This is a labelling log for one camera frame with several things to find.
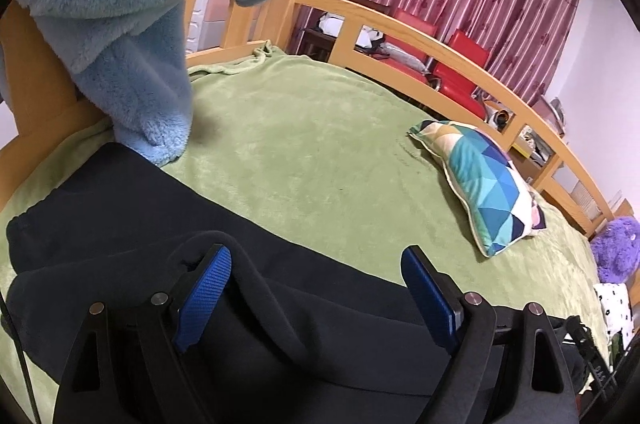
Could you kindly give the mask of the black sweatpants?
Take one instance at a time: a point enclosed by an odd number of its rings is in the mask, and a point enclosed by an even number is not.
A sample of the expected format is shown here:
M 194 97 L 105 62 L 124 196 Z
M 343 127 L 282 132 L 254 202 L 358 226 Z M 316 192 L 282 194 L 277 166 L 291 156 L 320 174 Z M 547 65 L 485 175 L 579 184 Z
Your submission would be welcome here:
M 231 251 L 230 279 L 181 355 L 205 423 L 420 423 L 450 360 L 405 281 L 285 241 L 116 143 L 6 237 L 4 324 L 58 388 L 91 305 L 168 293 L 215 245 Z M 470 423 L 486 423 L 502 353 L 492 349 Z

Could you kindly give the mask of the white floral pillow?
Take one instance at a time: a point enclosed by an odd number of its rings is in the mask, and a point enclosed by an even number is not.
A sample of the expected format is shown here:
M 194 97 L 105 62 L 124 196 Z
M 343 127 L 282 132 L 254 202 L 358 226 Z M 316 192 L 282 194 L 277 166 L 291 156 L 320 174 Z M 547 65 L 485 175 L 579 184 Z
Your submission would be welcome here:
M 634 337 L 627 286 L 624 283 L 597 283 L 593 288 L 600 301 L 608 340 L 620 334 L 623 346 L 627 347 Z

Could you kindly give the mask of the colourful geometric cushion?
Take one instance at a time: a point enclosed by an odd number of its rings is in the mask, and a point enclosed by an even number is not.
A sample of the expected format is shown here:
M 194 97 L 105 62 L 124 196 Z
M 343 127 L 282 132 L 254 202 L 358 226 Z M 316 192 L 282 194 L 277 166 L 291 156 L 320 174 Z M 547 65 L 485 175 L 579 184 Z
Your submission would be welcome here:
M 533 189 L 483 131 L 455 121 L 421 121 L 408 136 L 442 166 L 485 257 L 547 228 Z

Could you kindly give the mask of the purple plush toy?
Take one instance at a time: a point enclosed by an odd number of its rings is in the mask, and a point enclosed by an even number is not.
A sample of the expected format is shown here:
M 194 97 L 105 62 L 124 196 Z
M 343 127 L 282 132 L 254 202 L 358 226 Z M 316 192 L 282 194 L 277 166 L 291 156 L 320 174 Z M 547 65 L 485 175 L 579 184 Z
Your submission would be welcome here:
M 601 283 L 625 283 L 639 266 L 639 222 L 635 217 L 618 217 L 590 242 Z

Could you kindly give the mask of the left red chair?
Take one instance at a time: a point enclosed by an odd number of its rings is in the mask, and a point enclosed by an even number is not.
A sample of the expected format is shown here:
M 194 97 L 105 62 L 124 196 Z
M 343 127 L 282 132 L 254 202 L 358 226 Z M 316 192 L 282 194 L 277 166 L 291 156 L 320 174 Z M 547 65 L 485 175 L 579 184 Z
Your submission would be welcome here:
M 420 30 L 427 36 L 436 37 L 437 35 L 437 27 L 435 25 L 427 23 L 425 20 L 421 20 L 420 17 L 402 9 L 394 9 L 392 17 L 401 23 Z M 404 72 L 415 80 L 422 82 L 422 84 L 427 83 L 426 62 L 428 56 L 424 51 L 411 46 L 405 41 L 386 35 L 384 41 L 378 46 L 378 50 L 373 54 L 373 58 L 391 68 Z

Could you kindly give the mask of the wooden bed frame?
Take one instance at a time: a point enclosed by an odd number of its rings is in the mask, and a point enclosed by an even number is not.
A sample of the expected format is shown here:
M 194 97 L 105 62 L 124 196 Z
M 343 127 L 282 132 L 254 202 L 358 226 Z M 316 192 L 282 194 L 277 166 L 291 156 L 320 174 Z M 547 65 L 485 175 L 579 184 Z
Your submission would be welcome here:
M 565 140 L 514 92 L 503 86 L 475 60 L 466 44 L 442 43 L 408 18 L 385 15 L 348 0 L 268 0 L 243 9 L 228 7 L 219 46 L 186 54 L 186 66 L 239 60 L 266 42 L 284 48 L 294 24 L 305 10 L 339 15 L 341 32 L 326 52 L 329 61 L 359 72 L 397 91 L 430 111 L 454 121 L 473 125 L 491 136 L 503 150 L 521 147 L 521 132 L 530 128 L 549 147 L 551 155 L 530 184 L 560 207 L 586 236 L 593 236 L 616 217 L 631 216 L 626 199 L 609 204 L 585 166 Z M 401 54 L 420 51 L 435 63 L 434 74 L 420 79 L 404 63 L 387 63 L 378 55 L 365 54 L 357 46 L 361 28 L 382 32 Z M 16 189 L 62 141 L 97 123 L 102 112 L 83 98 L 60 59 L 43 39 L 34 19 L 16 1 L 1 15 L 1 46 L 17 135 L 1 150 L 1 199 L 7 202 Z M 452 74 L 491 95 L 491 106 L 510 112 L 506 127 L 497 130 L 439 90 Z

